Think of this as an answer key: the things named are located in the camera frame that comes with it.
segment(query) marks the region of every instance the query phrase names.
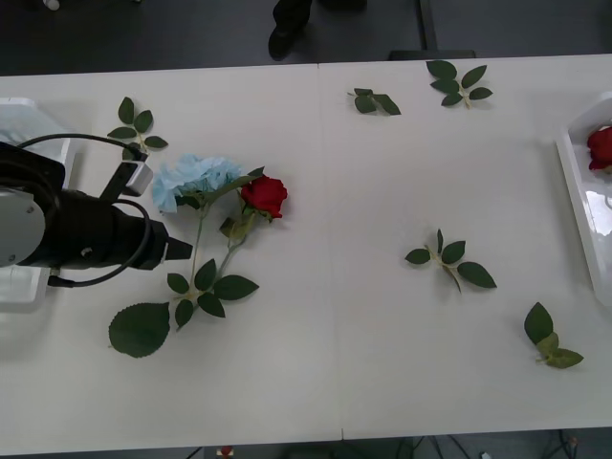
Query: red rose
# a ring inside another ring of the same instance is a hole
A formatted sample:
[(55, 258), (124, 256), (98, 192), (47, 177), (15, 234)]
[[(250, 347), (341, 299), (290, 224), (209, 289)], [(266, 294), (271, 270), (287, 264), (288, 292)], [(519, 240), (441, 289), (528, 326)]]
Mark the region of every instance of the red rose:
[(287, 189), (280, 180), (264, 175), (243, 186), (240, 195), (249, 206), (282, 218), (280, 206), (287, 199)]
[(591, 149), (591, 159), (593, 160), (589, 169), (612, 167), (612, 127), (594, 132), (586, 144)]

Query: red flower in tray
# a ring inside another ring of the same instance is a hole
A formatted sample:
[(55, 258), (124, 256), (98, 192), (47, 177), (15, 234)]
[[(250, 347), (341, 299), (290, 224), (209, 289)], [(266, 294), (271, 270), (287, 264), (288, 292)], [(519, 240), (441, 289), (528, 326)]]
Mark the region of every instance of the red flower in tray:
[(591, 149), (591, 164), (589, 169), (603, 169), (612, 173), (612, 127), (605, 127), (589, 136), (586, 143)]

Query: blue flower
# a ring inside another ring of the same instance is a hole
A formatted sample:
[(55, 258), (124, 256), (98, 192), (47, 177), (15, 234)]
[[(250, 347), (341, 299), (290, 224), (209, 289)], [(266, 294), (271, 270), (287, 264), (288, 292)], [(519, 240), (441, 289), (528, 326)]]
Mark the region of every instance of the blue flower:
[(165, 164), (160, 167), (151, 186), (153, 202), (162, 212), (174, 213), (177, 210), (175, 196), (216, 191), (238, 177), (240, 167), (230, 160), (184, 155), (175, 169)]

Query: artificial flower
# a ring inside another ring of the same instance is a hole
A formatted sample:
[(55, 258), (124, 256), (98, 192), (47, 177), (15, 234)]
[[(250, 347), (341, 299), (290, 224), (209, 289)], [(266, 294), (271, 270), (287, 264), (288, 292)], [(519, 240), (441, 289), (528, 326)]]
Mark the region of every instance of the artificial flower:
[(591, 134), (587, 146), (591, 149), (592, 160), (589, 169), (607, 169), (612, 172), (612, 127)]
[(240, 195), (252, 208), (267, 212), (272, 218), (282, 218), (280, 206), (287, 199), (287, 189), (280, 180), (264, 175), (243, 186)]
[(225, 158), (184, 155), (174, 169), (162, 164), (151, 190), (153, 202), (162, 212), (177, 211), (176, 196), (216, 191), (240, 177), (240, 167)]

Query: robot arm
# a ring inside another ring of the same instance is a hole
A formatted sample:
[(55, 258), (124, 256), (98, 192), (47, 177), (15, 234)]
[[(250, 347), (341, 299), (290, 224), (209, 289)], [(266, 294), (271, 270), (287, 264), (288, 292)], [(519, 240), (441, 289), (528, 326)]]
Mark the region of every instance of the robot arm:
[[(128, 148), (142, 161), (123, 162), (99, 198), (62, 189), (61, 163), (38, 156), (26, 146), (48, 139), (76, 137)], [(50, 285), (86, 287), (127, 268), (152, 270), (164, 260), (191, 257), (192, 247), (170, 237), (161, 222), (150, 220), (138, 203), (118, 199), (140, 196), (153, 174), (138, 148), (111, 139), (79, 134), (45, 136), (11, 146), (0, 142), (0, 267), (10, 265), (88, 269), (119, 265), (91, 281), (52, 276)], [(137, 208), (142, 217), (115, 204)]]

